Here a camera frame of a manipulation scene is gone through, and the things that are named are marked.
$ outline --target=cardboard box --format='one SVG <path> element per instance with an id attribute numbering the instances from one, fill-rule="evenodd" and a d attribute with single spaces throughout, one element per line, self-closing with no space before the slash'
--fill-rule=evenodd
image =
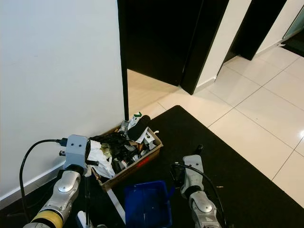
<path id="1" fill-rule="evenodd" d="M 105 134 L 113 132 L 115 129 L 112 129 Z M 153 133 L 153 131 L 148 128 L 148 132 L 153 136 L 154 144 L 156 147 L 148 152 L 146 155 L 141 157 L 139 160 L 134 162 L 132 165 L 127 167 L 126 169 L 122 170 L 121 172 L 117 173 L 113 178 L 109 179 L 108 181 L 102 183 L 99 179 L 97 181 L 99 182 L 99 185 L 102 187 L 104 191 L 107 191 L 108 189 L 112 188 L 115 184 L 126 178 L 131 173 L 135 172 L 139 168 L 141 168 L 144 164 L 148 163 L 150 160 L 154 159 L 160 152 L 161 147 L 163 147 L 163 144 L 161 140 Z"/>

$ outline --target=wooden floor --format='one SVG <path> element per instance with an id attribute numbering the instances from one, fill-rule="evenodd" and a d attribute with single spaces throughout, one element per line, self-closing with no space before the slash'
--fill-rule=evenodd
<path id="1" fill-rule="evenodd" d="M 177 90 L 179 88 L 176 86 L 128 70 L 130 117 L 144 107 Z"/>

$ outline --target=floor tile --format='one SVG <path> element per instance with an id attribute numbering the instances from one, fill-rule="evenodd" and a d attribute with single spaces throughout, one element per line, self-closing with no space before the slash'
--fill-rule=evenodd
<path id="1" fill-rule="evenodd" d="M 141 112 L 143 115 L 150 116 L 151 119 L 157 117 L 158 115 L 162 114 L 166 111 L 158 102 L 154 102 L 140 110 L 137 110 Z"/>
<path id="2" fill-rule="evenodd" d="M 128 70 L 129 113 L 134 114 L 180 88 Z"/>
<path id="3" fill-rule="evenodd" d="M 259 87 L 258 84 L 223 66 L 215 83 L 208 86 L 207 89 L 234 107 Z"/>
<path id="4" fill-rule="evenodd" d="M 275 47 L 263 54 L 261 54 L 258 58 L 271 63 L 272 65 L 280 68 L 285 69 L 294 61 L 296 61 L 300 56 L 288 51 L 281 47 Z"/>
<path id="5" fill-rule="evenodd" d="M 260 88 L 236 109 L 293 149 L 303 137 L 304 111 L 264 88 Z"/>
<path id="6" fill-rule="evenodd" d="M 304 157 L 293 152 L 273 182 L 304 208 Z"/>
<path id="7" fill-rule="evenodd" d="M 205 126 L 209 126 L 232 107 L 204 89 L 189 95 L 182 89 L 158 101 L 165 109 L 180 105 Z"/>
<path id="8" fill-rule="evenodd" d="M 295 150 L 304 156 L 304 138 L 300 141 Z"/>
<path id="9" fill-rule="evenodd" d="M 264 87 L 304 110 L 303 80 L 282 71 Z"/>
<path id="10" fill-rule="evenodd" d="M 255 122 L 233 109 L 209 129 L 272 179 L 293 151 Z"/>
<path id="11" fill-rule="evenodd" d="M 225 66 L 235 70 L 261 86 L 282 71 L 259 58 L 254 58 L 250 61 L 242 57 L 237 57 Z"/>
<path id="12" fill-rule="evenodd" d="M 304 58 L 298 58 L 294 63 L 287 67 L 285 71 L 304 80 Z"/>

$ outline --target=white wall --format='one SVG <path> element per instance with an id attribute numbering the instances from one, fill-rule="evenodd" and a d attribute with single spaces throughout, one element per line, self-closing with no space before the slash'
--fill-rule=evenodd
<path id="1" fill-rule="evenodd" d="M 214 80 L 247 12 L 251 0 L 230 0 L 213 41 L 197 88 Z"/>
<path id="2" fill-rule="evenodd" d="M 0 8 L 1 200 L 18 191 L 33 143 L 105 132 L 124 106 L 115 0 L 3 0 Z M 59 150 L 33 150 L 24 182 L 62 163 Z"/>
<path id="3" fill-rule="evenodd" d="M 267 36 L 257 50 L 257 54 L 282 40 L 303 4 L 304 0 L 287 0 Z"/>

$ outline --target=black door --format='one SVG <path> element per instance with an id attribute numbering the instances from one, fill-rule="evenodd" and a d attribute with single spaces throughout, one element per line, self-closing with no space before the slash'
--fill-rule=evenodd
<path id="1" fill-rule="evenodd" d="M 127 68 L 178 86 L 201 4 L 126 0 Z"/>

